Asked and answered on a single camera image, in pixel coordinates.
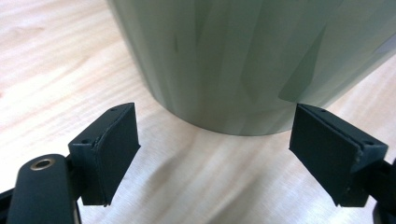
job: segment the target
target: wooden table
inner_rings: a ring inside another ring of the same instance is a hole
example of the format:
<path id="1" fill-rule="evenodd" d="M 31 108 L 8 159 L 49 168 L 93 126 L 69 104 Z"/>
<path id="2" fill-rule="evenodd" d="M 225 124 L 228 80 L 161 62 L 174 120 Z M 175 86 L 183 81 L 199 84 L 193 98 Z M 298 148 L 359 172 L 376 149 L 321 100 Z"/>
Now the wooden table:
<path id="1" fill-rule="evenodd" d="M 290 132 L 212 133 L 156 101 L 104 0 L 0 3 L 0 191 L 37 156 L 67 144 L 114 105 L 135 102 L 141 149 L 109 207 L 84 223 L 372 223 L 335 207 L 288 150 Z M 396 157 L 396 57 L 328 109 L 389 144 Z"/>

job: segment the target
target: cylindrical container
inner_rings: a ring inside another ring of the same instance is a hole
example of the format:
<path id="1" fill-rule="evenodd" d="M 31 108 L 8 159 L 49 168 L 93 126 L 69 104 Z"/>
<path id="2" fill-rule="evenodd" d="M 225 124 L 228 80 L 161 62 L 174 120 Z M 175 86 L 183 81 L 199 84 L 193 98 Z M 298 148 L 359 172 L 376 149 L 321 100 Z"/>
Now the cylindrical container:
<path id="1" fill-rule="evenodd" d="M 396 52 L 394 0 L 109 3 L 155 99 L 219 133 L 285 131 Z"/>

